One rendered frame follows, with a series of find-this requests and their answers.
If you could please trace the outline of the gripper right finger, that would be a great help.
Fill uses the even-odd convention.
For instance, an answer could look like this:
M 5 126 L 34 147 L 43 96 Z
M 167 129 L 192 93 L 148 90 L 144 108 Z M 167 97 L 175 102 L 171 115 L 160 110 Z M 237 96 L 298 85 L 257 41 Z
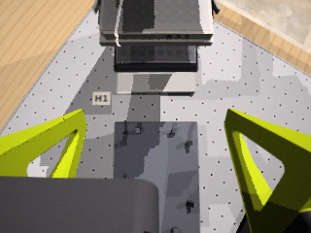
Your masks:
M 285 172 L 273 192 L 241 133 L 282 161 Z M 226 112 L 225 134 L 251 233 L 283 233 L 300 213 L 311 211 L 310 135 L 234 109 Z

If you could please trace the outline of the black rectangular frame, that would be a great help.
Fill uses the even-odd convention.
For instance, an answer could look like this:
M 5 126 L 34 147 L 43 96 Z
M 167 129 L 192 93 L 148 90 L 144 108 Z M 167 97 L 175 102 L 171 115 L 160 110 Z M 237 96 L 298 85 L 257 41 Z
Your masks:
M 246 214 L 244 215 L 236 233 L 251 233 Z

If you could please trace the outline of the grey multiwell plate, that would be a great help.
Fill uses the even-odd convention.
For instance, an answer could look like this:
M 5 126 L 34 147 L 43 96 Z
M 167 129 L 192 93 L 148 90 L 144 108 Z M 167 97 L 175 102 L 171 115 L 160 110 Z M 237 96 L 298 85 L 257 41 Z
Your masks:
M 197 72 L 197 46 L 115 47 L 114 71 Z

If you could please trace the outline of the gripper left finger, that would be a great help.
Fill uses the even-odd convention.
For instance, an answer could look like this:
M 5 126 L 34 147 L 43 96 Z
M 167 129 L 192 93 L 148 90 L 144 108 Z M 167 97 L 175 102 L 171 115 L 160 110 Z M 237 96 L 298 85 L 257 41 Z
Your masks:
M 28 177 L 28 164 L 69 135 L 49 178 L 75 178 L 85 134 L 84 111 L 77 110 L 0 137 L 0 176 Z

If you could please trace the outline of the white microplate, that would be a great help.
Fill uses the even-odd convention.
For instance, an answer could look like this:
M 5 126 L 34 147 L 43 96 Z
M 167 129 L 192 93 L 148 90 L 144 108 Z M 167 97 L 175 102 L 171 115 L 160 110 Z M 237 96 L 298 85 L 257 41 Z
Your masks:
M 211 46 L 211 0 L 101 0 L 101 47 Z

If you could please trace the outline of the grey base plate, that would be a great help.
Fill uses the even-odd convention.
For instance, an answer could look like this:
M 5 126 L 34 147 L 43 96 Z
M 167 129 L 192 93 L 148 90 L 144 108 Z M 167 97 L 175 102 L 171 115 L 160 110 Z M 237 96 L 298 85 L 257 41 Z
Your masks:
M 0 137 L 76 110 L 86 135 L 75 178 L 112 179 L 115 122 L 197 121 L 200 233 L 236 233 L 246 214 L 225 135 L 227 109 L 311 136 L 311 76 L 214 20 L 195 93 L 120 93 L 112 47 L 91 9 L 31 86 Z M 111 92 L 110 105 L 92 105 Z

